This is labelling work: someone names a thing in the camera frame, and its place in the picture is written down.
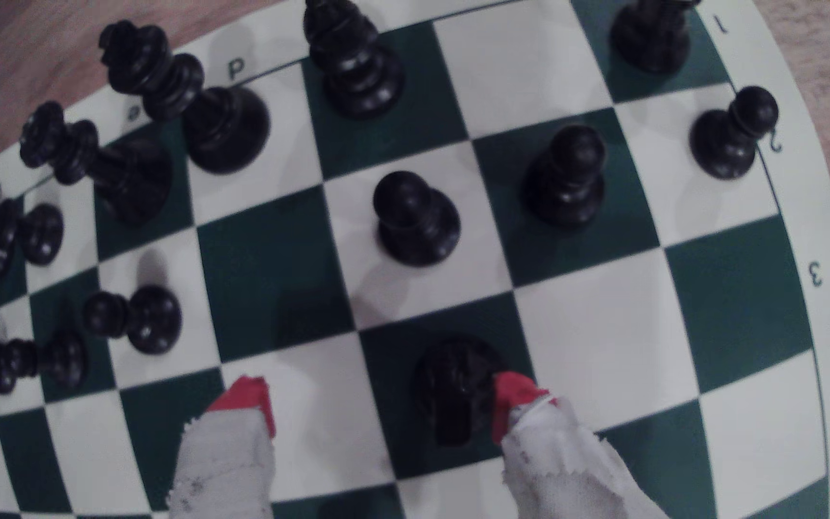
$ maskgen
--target printed number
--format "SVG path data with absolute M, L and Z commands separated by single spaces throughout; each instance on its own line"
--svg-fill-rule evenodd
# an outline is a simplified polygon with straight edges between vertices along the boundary
M 777 129 L 774 128 L 770 131 L 770 150 L 779 153 L 783 151 L 783 144 L 777 142 Z
M 713 18 L 716 18 L 716 24 L 720 26 L 720 30 L 722 31 L 722 33 L 723 33 L 723 34 L 729 34 L 729 30 L 728 30 L 728 29 L 726 29 L 726 28 L 722 25 L 722 20 L 720 19 L 719 15 L 713 15 Z
M 230 81 L 236 81 L 236 74 L 245 70 L 245 60 L 237 57 L 230 62 L 228 68 L 230 70 Z
M 813 277 L 813 285 L 815 287 L 822 286 L 822 278 L 819 277 L 819 269 L 822 268 L 822 265 L 819 264 L 818 261 L 813 261 L 809 264 L 809 275 Z

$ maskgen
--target chessboard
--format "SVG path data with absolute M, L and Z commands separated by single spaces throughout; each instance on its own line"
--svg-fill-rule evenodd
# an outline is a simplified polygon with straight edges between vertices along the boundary
M 670 76 L 611 47 L 624 3 L 363 2 L 407 75 L 368 121 L 326 99 L 303 0 L 215 30 L 176 52 L 267 105 L 268 142 L 241 171 L 202 171 L 181 121 L 110 86 L 65 110 L 102 144 L 171 153 L 167 201 L 137 228 L 89 179 L 60 185 L 3 152 L 0 197 L 50 203 L 65 228 L 50 265 L 18 250 L 0 279 L 0 342 L 73 328 L 88 372 L 75 391 L 40 377 L 0 395 L 0 519 L 167 517 L 183 425 L 242 374 L 272 388 L 279 519 L 514 518 L 490 438 L 436 446 L 410 396 L 425 349 L 453 334 L 568 397 L 671 517 L 830 517 L 830 178 L 812 121 L 749 0 L 691 11 Z M 773 93 L 779 123 L 743 178 L 718 180 L 688 133 L 748 85 Z M 519 195 L 567 124 L 595 128 L 608 157 L 603 204 L 575 232 Z M 371 200 L 398 170 L 458 210 L 438 265 L 378 246 Z M 181 305 L 167 354 L 85 331 L 90 295 L 146 284 Z

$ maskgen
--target green square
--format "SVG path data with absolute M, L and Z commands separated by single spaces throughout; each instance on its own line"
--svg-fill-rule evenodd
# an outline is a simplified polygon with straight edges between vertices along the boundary
M 605 197 L 597 216 L 566 231 L 536 218 L 522 200 L 527 169 L 567 124 L 604 137 Z M 659 246 L 646 194 L 612 108 L 480 138 L 473 142 L 514 286 L 616 260 Z
M 57 330 L 68 329 L 79 334 L 86 347 L 87 374 L 78 388 L 68 390 L 46 375 L 40 377 L 43 399 L 48 404 L 116 387 L 107 339 L 89 334 L 82 326 L 82 305 L 98 290 L 98 269 L 93 267 L 30 297 L 31 324 L 38 346 L 46 346 Z
M 19 510 L 72 512 L 43 409 L 0 417 L 0 441 Z
M 320 185 L 197 236 L 223 362 L 354 329 Z
M 666 253 L 701 393 L 813 347 L 796 262 L 779 215 Z
M 406 71 L 406 85 L 393 108 L 367 121 L 339 115 L 326 100 L 323 74 L 303 61 L 319 162 L 326 180 L 366 167 L 440 148 L 467 138 L 444 55 L 431 22 L 381 34 Z
M 184 424 L 223 393 L 220 370 L 206 370 L 121 391 L 130 443 L 153 511 L 168 510 Z
M 272 505 L 278 519 L 405 519 L 396 485 Z
M 10 512 L 0 512 L 0 519 L 21 519 L 21 515 Z
M 707 437 L 696 400 L 602 431 L 600 436 L 670 517 L 716 517 Z
M 150 123 L 122 136 L 115 143 L 143 138 L 161 144 L 171 156 L 173 172 L 169 197 L 155 218 L 141 227 L 130 227 L 111 217 L 96 194 L 95 228 L 98 259 L 101 261 L 176 233 L 194 223 L 191 188 L 187 177 L 187 148 L 184 146 L 181 121 L 175 119 L 169 123 Z
M 510 292 L 361 332 L 376 409 L 399 479 L 501 455 L 501 449 L 491 441 L 490 431 L 479 431 L 464 447 L 438 447 L 427 420 L 411 397 L 412 376 L 425 350 L 461 334 L 489 343 L 511 371 L 533 378 L 530 355 Z
M 828 477 L 814 482 L 789 498 L 770 505 L 749 519 L 827 519 Z
M 667 76 L 652 74 L 627 63 L 610 43 L 610 27 L 617 13 L 633 0 L 574 0 L 572 6 L 585 30 L 591 50 L 614 102 L 642 99 L 687 88 L 699 88 L 729 81 L 716 46 L 707 28 L 693 9 L 687 19 L 691 24 L 691 54 L 684 68 Z
M 16 198 L 19 210 L 24 211 L 24 198 Z M 28 273 L 25 270 L 24 251 L 16 243 L 15 255 L 6 275 L 0 279 L 0 307 L 28 293 Z

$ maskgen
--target white cloth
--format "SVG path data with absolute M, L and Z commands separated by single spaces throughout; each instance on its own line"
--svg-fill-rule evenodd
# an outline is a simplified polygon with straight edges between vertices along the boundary
M 273 519 L 274 446 L 258 409 L 212 411 L 185 428 L 170 519 Z
M 514 407 L 508 421 L 504 482 L 519 519 L 668 519 L 568 401 L 542 396 Z

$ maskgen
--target chess piece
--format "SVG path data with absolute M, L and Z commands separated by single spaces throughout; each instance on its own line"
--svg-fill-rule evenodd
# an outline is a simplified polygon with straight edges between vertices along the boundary
M 18 216 L 13 199 L 0 202 L 0 277 L 11 263 L 15 243 L 27 260 L 49 265 L 63 243 L 63 215 L 50 204 L 40 204 L 24 216 Z
M 110 215 L 126 225 L 141 226 L 154 218 L 169 196 L 172 170 L 165 148 L 142 139 L 100 148 L 95 124 L 66 124 L 63 108 L 53 100 L 40 105 L 24 124 L 20 144 L 25 165 L 52 165 L 60 184 L 73 185 L 89 176 Z M 45 228 L 52 233 L 52 217 L 48 211 L 35 221 L 49 222 Z
M 17 379 L 38 374 L 75 389 L 85 382 L 86 373 L 85 343 L 75 332 L 60 330 L 43 348 L 23 339 L 0 343 L 0 395 L 12 393 Z
M 111 88 L 142 96 L 154 120 L 182 117 L 188 155 L 204 170 L 240 170 L 265 147 L 270 118 L 264 102 L 244 87 L 204 89 L 200 62 L 187 53 L 172 55 L 159 27 L 137 29 L 122 20 L 101 32 L 98 47 Z
M 505 369 L 498 352 L 475 337 L 455 337 L 428 348 L 415 369 L 412 393 L 438 445 L 466 445 L 490 425 L 494 376 Z
M 745 87 L 729 111 L 710 110 L 691 128 L 691 152 L 710 175 L 732 180 L 742 177 L 755 163 L 761 137 L 777 125 L 779 108 L 774 96 L 761 87 Z
M 636 0 L 613 21 L 613 47 L 623 59 L 646 72 L 677 72 L 691 52 L 687 11 L 700 1 Z
M 386 252 L 400 263 L 425 267 L 446 259 L 460 239 L 460 217 L 444 193 L 408 171 L 377 184 L 374 209 Z
M 527 172 L 525 204 L 537 218 L 574 229 L 594 218 L 604 201 L 604 139 L 591 126 L 571 124 L 553 138 Z
M 93 334 L 113 339 L 126 334 L 134 348 L 150 355 L 170 350 L 182 330 L 178 299 L 156 285 L 139 288 L 130 301 L 117 294 L 98 292 L 85 302 L 82 319 Z
M 387 112 L 405 87 L 398 56 L 376 42 L 374 24 L 349 0 L 306 0 L 304 33 L 313 63 L 326 75 L 326 98 L 345 117 Z

